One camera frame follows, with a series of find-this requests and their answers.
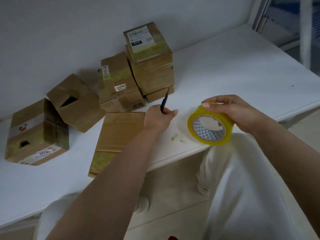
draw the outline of yellow tape roll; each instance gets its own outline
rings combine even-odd
[[[218,125],[215,128],[206,128],[203,124],[207,118],[214,119]],[[212,145],[222,145],[226,143],[232,134],[234,122],[223,113],[211,113],[200,105],[188,119],[188,130],[198,141]]]

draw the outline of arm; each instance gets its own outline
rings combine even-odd
[[[142,131],[83,190],[47,236],[54,239],[123,239],[158,135],[178,111],[154,105],[146,112]]]
[[[255,137],[320,236],[320,153],[236,95],[216,96],[202,103],[211,112],[227,114],[242,131]]]

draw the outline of brown cardboard box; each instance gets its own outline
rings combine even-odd
[[[5,151],[7,162],[40,165],[69,150],[69,130],[46,98],[14,113]]]
[[[88,176],[97,176],[142,130],[145,113],[107,113]]]
[[[128,35],[133,31],[135,31],[134,34],[146,33],[142,38],[142,44],[136,45],[135,42],[131,42],[135,41],[135,38],[129,39]],[[156,25],[153,22],[148,23],[125,31],[123,34],[127,42],[126,51],[132,72],[142,95],[174,85],[172,51]],[[144,39],[151,39],[151,41],[143,45]]]
[[[106,114],[100,107],[98,97],[75,74],[55,86],[47,96],[63,121],[82,133]]]
[[[110,112],[131,112],[146,104],[132,76],[125,52],[101,60],[99,102]]]
[[[170,86],[168,88],[164,88],[159,91],[147,94],[146,100],[148,101],[148,103],[151,103],[151,102],[156,101],[158,99],[164,98],[166,96],[168,89],[169,89],[168,95],[174,93],[174,86]]]

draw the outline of white countertop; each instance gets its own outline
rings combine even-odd
[[[237,94],[276,120],[320,105],[320,78],[246,25],[176,52],[173,60],[175,92],[166,107],[179,114],[158,140],[149,170],[207,148],[190,138],[186,120],[208,97]],[[4,161],[10,121],[0,123],[0,227],[41,212],[92,181],[87,175],[102,121],[85,134],[70,128],[70,150],[39,166]]]

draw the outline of forearm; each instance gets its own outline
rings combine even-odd
[[[47,240],[122,239],[157,136],[143,129],[76,198]]]
[[[319,235],[320,153],[273,120],[254,137]]]

